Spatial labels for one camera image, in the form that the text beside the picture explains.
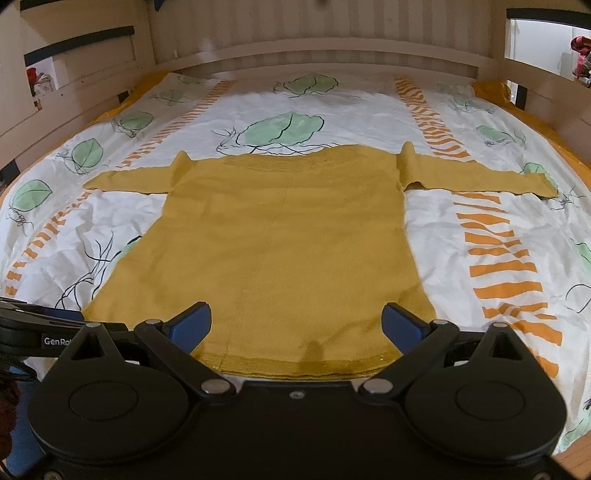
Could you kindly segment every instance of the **blue gripper pad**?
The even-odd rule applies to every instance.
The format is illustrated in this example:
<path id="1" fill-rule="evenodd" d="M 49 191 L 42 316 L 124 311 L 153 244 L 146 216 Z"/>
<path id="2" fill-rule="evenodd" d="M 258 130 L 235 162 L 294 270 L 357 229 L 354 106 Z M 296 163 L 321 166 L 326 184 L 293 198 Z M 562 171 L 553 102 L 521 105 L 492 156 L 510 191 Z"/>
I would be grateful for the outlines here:
<path id="1" fill-rule="evenodd" d="M 165 322 L 162 333 L 183 352 L 191 353 L 211 328 L 212 310 L 207 303 L 200 301 Z"/>
<path id="2" fill-rule="evenodd" d="M 56 317 L 63 320 L 75 320 L 77 322 L 84 322 L 82 312 L 78 312 L 76 310 L 63 310 L 53 309 L 51 307 L 41 307 L 41 311 L 39 313 L 41 313 L 42 315 Z"/>
<path id="3" fill-rule="evenodd" d="M 431 327 L 400 305 L 388 303 L 382 310 L 382 331 L 406 355 L 431 332 Z"/>

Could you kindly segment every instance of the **bedding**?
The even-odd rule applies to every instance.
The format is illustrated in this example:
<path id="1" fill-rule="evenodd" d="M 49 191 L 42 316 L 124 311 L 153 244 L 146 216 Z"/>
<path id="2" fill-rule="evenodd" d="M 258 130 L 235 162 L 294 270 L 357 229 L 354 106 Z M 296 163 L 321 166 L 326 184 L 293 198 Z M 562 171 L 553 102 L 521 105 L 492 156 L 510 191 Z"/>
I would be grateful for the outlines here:
<path id="1" fill-rule="evenodd" d="M 437 317 L 466 330 L 513 326 L 565 398 L 557 447 L 565 450 L 591 429 L 589 189 L 542 135 L 470 86 L 337 73 L 236 83 L 169 74 L 5 193 L 3 295 L 81 309 L 161 216 L 163 194 L 83 188 L 101 172 L 168 166 L 180 150 L 195 160 L 289 159 L 349 144 L 398 153 L 406 141 L 418 154 L 541 173 L 558 190 L 540 199 L 417 189 L 404 201 L 408 243 Z"/>

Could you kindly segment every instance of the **green leaf print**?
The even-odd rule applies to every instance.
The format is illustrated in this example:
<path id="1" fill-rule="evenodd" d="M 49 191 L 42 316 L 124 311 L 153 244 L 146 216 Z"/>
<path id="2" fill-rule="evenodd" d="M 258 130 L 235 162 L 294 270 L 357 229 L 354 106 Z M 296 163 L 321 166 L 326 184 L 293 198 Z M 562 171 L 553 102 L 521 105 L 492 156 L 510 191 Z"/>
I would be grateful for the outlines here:
<path id="1" fill-rule="evenodd" d="M 103 158 L 103 147 L 94 138 L 80 142 L 72 149 L 72 161 L 80 168 L 96 167 Z"/>
<path id="2" fill-rule="evenodd" d="M 521 173 L 543 173 L 545 175 L 545 177 L 548 179 L 548 181 L 552 184 L 552 186 L 556 190 L 558 190 L 558 185 L 556 185 L 556 182 L 552 179 L 552 177 L 546 171 L 546 169 L 542 165 L 540 165 L 539 163 L 533 163 L 533 162 L 526 163 L 525 166 L 523 167 L 523 170 L 521 170 Z"/>
<path id="3" fill-rule="evenodd" d="M 273 155 L 297 155 L 311 153 L 330 145 L 304 144 L 324 126 L 324 119 L 317 115 L 295 112 L 265 118 L 237 132 L 235 128 L 214 132 L 223 138 L 217 151 L 224 155 L 240 153 L 271 153 Z"/>
<path id="4" fill-rule="evenodd" d="M 15 192 L 11 200 L 11 208 L 19 212 L 30 212 L 39 207 L 53 192 L 42 180 L 31 180 Z"/>
<path id="5" fill-rule="evenodd" d="M 515 143 L 515 139 L 508 133 L 501 132 L 487 125 L 476 127 L 476 130 L 487 139 L 485 141 L 485 145 L 487 147 L 492 147 L 493 145 L 499 144 L 507 145 L 509 143 Z"/>
<path id="6" fill-rule="evenodd" d="M 438 83 L 437 90 L 439 90 L 441 93 L 446 93 L 448 95 L 458 94 L 458 91 L 455 87 L 452 87 L 450 85 L 446 85 L 445 83 Z"/>
<path id="7" fill-rule="evenodd" d="M 165 90 L 152 98 L 166 103 L 168 106 L 174 106 L 178 103 L 184 103 L 184 94 L 180 90 Z"/>
<path id="8" fill-rule="evenodd" d="M 142 238 L 141 236 L 137 236 L 136 238 L 134 238 L 133 240 L 130 240 L 129 243 L 127 245 L 125 245 L 122 249 L 121 252 L 119 252 L 119 254 L 117 255 L 118 260 L 121 260 L 121 258 L 123 258 L 125 255 L 127 255 L 131 249 L 135 246 L 135 244 L 137 242 L 139 242 L 139 239 Z"/>
<path id="9" fill-rule="evenodd" d="M 520 140 L 521 146 L 525 148 L 525 144 L 527 142 L 525 134 L 518 128 L 515 129 L 514 134 L 515 137 Z"/>
<path id="10" fill-rule="evenodd" d="M 114 123 L 121 129 L 121 131 L 126 133 L 127 136 L 135 138 L 138 136 L 138 133 L 152 123 L 153 120 L 154 116 L 151 113 L 136 111 L 115 119 Z"/>
<path id="11" fill-rule="evenodd" d="M 591 270 L 591 249 L 586 243 L 576 244 L 585 266 Z"/>
<path id="12" fill-rule="evenodd" d="M 205 79 L 198 79 L 188 75 L 179 75 L 178 81 L 180 83 L 184 83 L 185 85 L 205 85 L 207 83 L 207 80 Z"/>
<path id="13" fill-rule="evenodd" d="M 291 82 L 285 82 L 283 86 L 291 93 L 300 96 L 306 93 L 327 93 L 338 86 L 338 84 L 339 82 L 334 77 L 309 73 Z"/>
<path id="14" fill-rule="evenodd" d="M 583 420 L 581 420 L 574 430 L 565 433 L 561 442 L 564 445 L 570 445 L 585 435 L 589 430 L 591 430 L 591 410 L 585 410 L 583 412 Z"/>
<path id="15" fill-rule="evenodd" d="M 293 146 L 309 140 L 324 125 L 319 116 L 283 113 L 250 125 L 238 135 L 238 144 L 262 147 L 273 143 Z"/>

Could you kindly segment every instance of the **metal bolt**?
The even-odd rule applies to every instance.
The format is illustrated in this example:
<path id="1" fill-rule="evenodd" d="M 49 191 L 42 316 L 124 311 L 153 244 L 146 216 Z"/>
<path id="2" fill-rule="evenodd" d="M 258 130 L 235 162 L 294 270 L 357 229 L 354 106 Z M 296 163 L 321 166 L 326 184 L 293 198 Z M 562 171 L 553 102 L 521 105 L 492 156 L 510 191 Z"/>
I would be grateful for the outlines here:
<path id="1" fill-rule="evenodd" d="M 364 389 L 372 395 L 384 395 L 390 392 L 394 385 L 390 380 L 385 378 L 370 378 L 363 384 Z"/>
<path id="2" fill-rule="evenodd" d="M 210 378 L 201 384 L 201 389 L 210 395 L 221 395 L 232 388 L 228 380 L 223 378 Z"/>
<path id="3" fill-rule="evenodd" d="M 292 400 L 301 400 L 305 396 L 306 396 L 306 392 L 304 392 L 302 390 L 294 390 L 293 392 L 290 392 L 290 398 Z"/>
<path id="4" fill-rule="evenodd" d="M 50 471 L 43 475 L 43 480 L 63 480 L 63 478 L 59 473 Z"/>

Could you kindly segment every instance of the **black strip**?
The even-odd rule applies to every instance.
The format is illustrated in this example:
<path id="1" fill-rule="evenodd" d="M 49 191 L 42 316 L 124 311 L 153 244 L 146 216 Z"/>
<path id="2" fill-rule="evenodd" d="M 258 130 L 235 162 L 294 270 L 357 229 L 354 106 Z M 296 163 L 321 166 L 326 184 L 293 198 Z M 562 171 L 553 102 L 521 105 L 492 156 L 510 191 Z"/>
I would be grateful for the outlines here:
<path id="1" fill-rule="evenodd" d="M 101 30 L 98 32 L 87 33 L 86 35 L 80 35 L 79 37 L 68 38 L 67 40 L 59 41 L 57 43 L 48 45 L 47 47 L 39 48 L 38 50 L 34 50 L 25 54 L 25 65 L 29 67 L 38 61 L 48 59 L 49 57 L 64 53 L 68 50 L 74 50 L 75 48 L 110 40 L 111 38 L 133 35 L 134 33 L 135 29 L 133 26 L 129 25 L 127 27 L 110 28 L 108 30 Z"/>
<path id="2" fill-rule="evenodd" d="M 508 8 L 507 18 L 510 20 L 537 20 L 540 22 L 559 23 L 591 30 L 591 14 L 572 12 L 571 10 Z"/>
<path id="3" fill-rule="evenodd" d="M 52 4 L 53 2 L 60 2 L 61 0 L 21 0 L 21 12 L 29 8 L 39 7 L 45 4 Z"/>
<path id="4" fill-rule="evenodd" d="M 128 96 L 129 96 L 129 92 L 126 90 L 126 91 L 118 94 L 117 99 L 119 100 L 119 103 L 123 103 Z"/>
<path id="5" fill-rule="evenodd" d="M 515 95 L 515 106 L 525 110 L 525 103 L 527 102 L 527 88 L 518 85 L 517 95 Z"/>
<path id="6" fill-rule="evenodd" d="M 10 185 L 20 174 L 21 171 L 18 169 L 17 163 L 12 160 L 0 170 L 0 179 L 4 185 Z"/>

